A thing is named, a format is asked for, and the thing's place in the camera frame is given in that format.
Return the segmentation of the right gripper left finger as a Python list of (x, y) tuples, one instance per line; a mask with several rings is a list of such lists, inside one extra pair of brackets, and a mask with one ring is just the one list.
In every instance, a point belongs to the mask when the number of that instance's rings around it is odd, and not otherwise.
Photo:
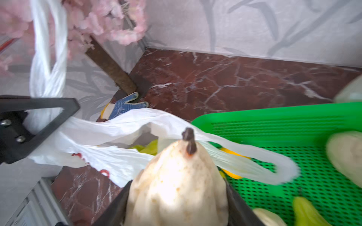
[(132, 182), (132, 180), (129, 181), (123, 187), (103, 214), (92, 224), (93, 226), (120, 226), (123, 223)]

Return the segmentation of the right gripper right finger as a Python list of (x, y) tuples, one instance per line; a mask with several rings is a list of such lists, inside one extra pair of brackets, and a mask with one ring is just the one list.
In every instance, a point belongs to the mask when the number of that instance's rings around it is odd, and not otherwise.
[(265, 226), (227, 180), (225, 183), (229, 209), (228, 226)]

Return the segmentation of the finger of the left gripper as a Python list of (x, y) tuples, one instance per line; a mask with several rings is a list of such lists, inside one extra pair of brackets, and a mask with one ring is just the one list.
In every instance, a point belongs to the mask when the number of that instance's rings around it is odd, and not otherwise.
[(28, 157), (79, 109), (74, 98), (1, 96), (1, 163)]

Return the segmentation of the green plastic basket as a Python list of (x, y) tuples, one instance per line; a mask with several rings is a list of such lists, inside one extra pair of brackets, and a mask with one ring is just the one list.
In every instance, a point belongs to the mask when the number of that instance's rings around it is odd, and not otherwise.
[(299, 177), (278, 186), (228, 178), (251, 208), (269, 210), (292, 226), (292, 201), (301, 195), (331, 225), (361, 225), (362, 190), (333, 167), (325, 151), (331, 135), (361, 131), (360, 102), (208, 114), (192, 124), (232, 142), (282, 154), (298, 165)]

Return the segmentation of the white printed plastic bag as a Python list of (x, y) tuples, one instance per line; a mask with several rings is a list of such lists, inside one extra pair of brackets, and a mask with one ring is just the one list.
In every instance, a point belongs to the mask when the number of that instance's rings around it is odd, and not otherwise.
[(334, 98), (334, 103), (350, 103), (362, 101), (362, 76), (356, 77), (345, 86)]

